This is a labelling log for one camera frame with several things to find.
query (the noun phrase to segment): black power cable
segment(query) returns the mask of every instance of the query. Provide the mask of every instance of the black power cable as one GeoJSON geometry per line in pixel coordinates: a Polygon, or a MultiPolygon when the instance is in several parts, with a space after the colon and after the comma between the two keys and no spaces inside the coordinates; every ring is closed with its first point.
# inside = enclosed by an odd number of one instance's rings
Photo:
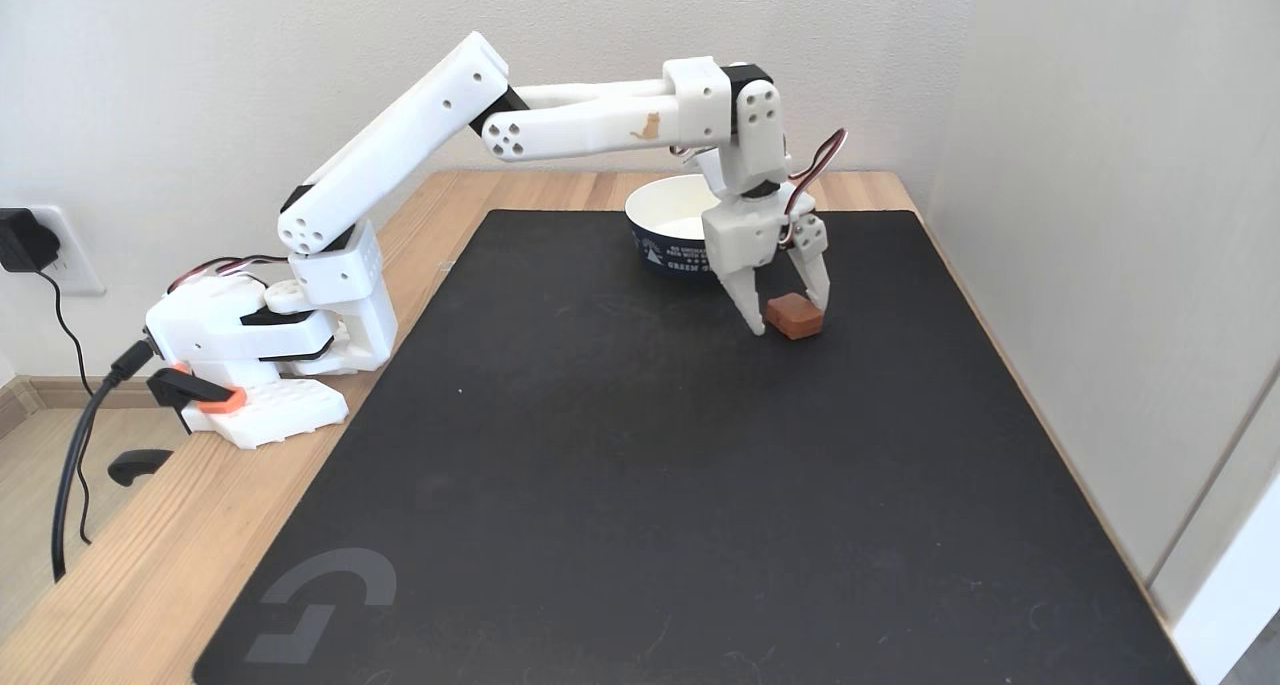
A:
{"type": "MultiPolygon", "coordinates": [[[[50,275],[44,274],[44,271],[36,271],[36,275],[41,275],[50,286],[54,288],[54,315],[58,316],[58,325],[61,326],[63,333],[72,339],[72,344],[76,346],[76,365],[79,367],[81,384],[84,387],[84,392],[88,397],[93,397],[93,388],[88,385],[88,376],[84,374],[84,350],[79,344],[79,338],[72,329],[67,325],[67,320],[63,316],[63,289],[58,287],[58,280],[50,278],[50,275]]],[[[84,451],[88,448],[88,439],[93,433],[93,425],[90,424],[88,430],[84,433],[84,443],[81,446],[79,456],[76,461],[76,475],[81,481],[81,490],[84,493],[84,503],[81,507],[81,526],[79,536],[86,545],[92,545],[93,540],[88,539],[84,533],[84,526],[88,522],[88,480],[84,479],[84,451]]]]}
{"type": "Polygon", "coordinates": [[[63,461],[63,474],[58,481],[58,499],[54,502],[54,526],[50,542],[50,560],[52,561],[54,568],[54,581],[61,580],[63,575],[67,574],[67,558],[63,549],[63,535],[67,529],[67,498],[70,494],[72,488],[72,475],[76,472],[76,467],[81,457],[83,457],[84,447],[88,443],[88,434],[93,426],[93,419],[97,416],[97,408],[102,406],[102,401],[106,396],[124,380],[133,378],[137,371],[151,360],[151,344],[146,341],[138,341],[129,346],[127,351],[111,364],[111,371],[102,378],[102,384],[93,392],[90,397],[88,403],[84,406],[83,412],[81,412],[81,419],[76,424],[76,431],[72,434],[72,440],[67,446],[67,460],[63,461]]]}
{"type": "Polygon", "coordinates": [[[67,320],[63,320],[63,289],[58,287],[58,280],[44,274],[44,271],[36,271],[36,275],[41,275],[41,278],[54,287],[54,315],[58,316],[58,324],[61,325],[63,333],[67,333],[67,337],[72,339],[72,344],[76,346],[76,365],[79,366],[81,384],[84,385],[84,392],[88,393],[88,397],[93,397],[93,388],[90,388],[88,378],[84,375],[84,351],[79,346],[79,338],[68,328],[67,320]]]}

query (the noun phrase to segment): robotic arm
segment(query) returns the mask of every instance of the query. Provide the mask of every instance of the robotic arm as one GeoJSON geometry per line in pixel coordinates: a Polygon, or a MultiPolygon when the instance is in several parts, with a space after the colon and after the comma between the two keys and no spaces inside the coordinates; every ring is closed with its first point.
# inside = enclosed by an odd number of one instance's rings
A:
{"type": "MultiPolygon", "coordinates": [[[[161,356],[219,385],[251,389],[320,385],[279,382],[282,373],[379,367],[390,357],[396,316],[366,215],[466,125],[508,163],[626,149],[696,151],[690,161],[719,198],[703,216],[708,260],[751,332],[764,333],[754,269],[772,261],[782,230],[809,298],[826,310],[826,230],[812,214],[813,197],[788,181],[782,97],[759,67],[692,58],[668,60],[659,79],[526,88],[512,88],[507,73],[483,35],[463,38],[284,202],[276,234],[291,251],[294,278],[270,287],[247,277],[179,284],[147,312],[161,356]]],[[[250,448],[346,416],[343,403],[324,417],[284,419],[302,426],[230,433],[219,426],[221,414],[197,406],[180,411],[188,426],[219,430],[250,448]]],[[[237,420],[252,417],[242,412],[237,420]]]]}

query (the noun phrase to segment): black clamp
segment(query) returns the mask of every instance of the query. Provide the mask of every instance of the black clamp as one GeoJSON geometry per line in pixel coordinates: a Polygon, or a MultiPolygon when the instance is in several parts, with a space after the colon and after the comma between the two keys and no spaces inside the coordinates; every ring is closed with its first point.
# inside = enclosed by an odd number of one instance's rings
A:
{"type": "MultiPolygon", "coordinates": [[[[191,433],[191,426],[182,419],[182,408],[192,401],[196,402],[227,402],[236,396],[234,391],[224,388],[216,383],[210,383],[202,378],[196,378],[191,373],[183,373],[173,367],[161,367],[155,375],[147,378],[147,389],[151,397],[161,407],[173,407],[178,412],[182,426],[191,433]]],[[[138,475],[152,475],[173,455],[170,451],[137,449],[119,453],[119,457],[106,466],[106,474],[115,484],[128,488],[138,475]]]]}
{"type": "Polygon", "coordinates": [[[224,388],[216,383],[210,383],[204,378],[196,378],[191,373],[183,373],[173,367],[161,367],[155,375],[147,378],[147,389],[160,407],[173,407],[182,417],[182,408],[191,401],[196,402],[227,402],[236,394],[234,391],[224,388]]]}

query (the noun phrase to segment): navy blue bowl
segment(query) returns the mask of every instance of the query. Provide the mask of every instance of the navy blue bowl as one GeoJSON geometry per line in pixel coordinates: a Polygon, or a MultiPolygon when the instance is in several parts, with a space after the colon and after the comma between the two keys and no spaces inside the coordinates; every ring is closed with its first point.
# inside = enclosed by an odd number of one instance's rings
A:
{"type": "Polygon", "coordinates": [[[717,202],[703,175],[676,175],[636,188],[625,210],[640,261],[669,275],[714,278],[701,215],[717,202]]]}

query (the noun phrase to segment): desk mat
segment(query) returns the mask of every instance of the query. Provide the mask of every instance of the desk mat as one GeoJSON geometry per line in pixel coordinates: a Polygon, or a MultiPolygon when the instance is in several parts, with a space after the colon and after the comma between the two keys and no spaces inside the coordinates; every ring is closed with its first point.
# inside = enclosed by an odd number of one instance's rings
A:
{"type": "Polygon", "coordinates": [[[1192,682],[915,216],[823,218],[788,342],[621,214],[486,216],[196,681],[1192,682]]]}

